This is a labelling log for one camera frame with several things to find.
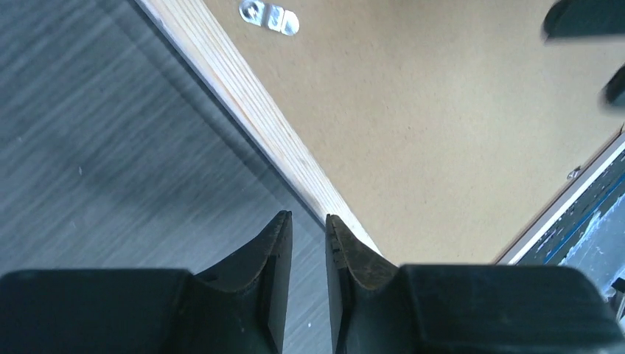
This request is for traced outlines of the silver turn clip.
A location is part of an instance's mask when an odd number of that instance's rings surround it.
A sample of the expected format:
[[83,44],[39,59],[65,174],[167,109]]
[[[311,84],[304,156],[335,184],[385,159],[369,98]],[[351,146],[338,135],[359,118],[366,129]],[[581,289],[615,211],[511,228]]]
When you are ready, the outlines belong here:
[[580,172],[582,171],[581,167],[578,166],[575,169],[571,170],[568,174],[567,174],[567,180],[574,180],[575,178],[577,178],[580,174]]
[[241,1],[239,13],[245,22],[283,35],[294,36],[300,29],[298,16],[293,11],[265,1]]

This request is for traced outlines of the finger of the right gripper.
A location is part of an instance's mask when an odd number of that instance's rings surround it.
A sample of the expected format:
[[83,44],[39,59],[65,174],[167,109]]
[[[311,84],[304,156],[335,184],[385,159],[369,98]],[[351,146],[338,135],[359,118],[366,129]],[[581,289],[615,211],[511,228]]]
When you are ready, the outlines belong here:
[[607,82],[601,93],[605,106],[624,110],[625,66],[622,66]]
[[624,35],[624,0],[556,1],[542,31],[547,39]]

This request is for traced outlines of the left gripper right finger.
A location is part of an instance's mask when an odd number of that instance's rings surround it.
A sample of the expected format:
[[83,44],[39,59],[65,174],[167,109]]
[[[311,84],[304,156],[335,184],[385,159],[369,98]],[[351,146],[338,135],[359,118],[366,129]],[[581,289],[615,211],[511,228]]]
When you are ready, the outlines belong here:
[[622,353],[594,284],[545,265],[395,266],[326,219],[334,353]]

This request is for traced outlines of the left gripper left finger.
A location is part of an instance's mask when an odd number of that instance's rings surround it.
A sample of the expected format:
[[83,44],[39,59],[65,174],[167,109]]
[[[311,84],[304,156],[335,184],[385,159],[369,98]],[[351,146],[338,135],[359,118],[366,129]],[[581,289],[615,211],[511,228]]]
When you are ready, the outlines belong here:
[[290,212],[194,274],[177,268],[30,269],[1,278],[3,353],[280,353]]

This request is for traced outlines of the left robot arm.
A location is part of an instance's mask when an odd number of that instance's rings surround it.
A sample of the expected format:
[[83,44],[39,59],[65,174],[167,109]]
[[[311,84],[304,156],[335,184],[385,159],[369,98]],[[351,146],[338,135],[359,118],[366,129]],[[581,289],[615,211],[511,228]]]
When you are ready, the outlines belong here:
[[[198,274],[21,270],[1,278],[3,353],[280,353],[292,215]],[[624,281],[553,265],[395,266],[326,219],[333,353],[622,353]]]

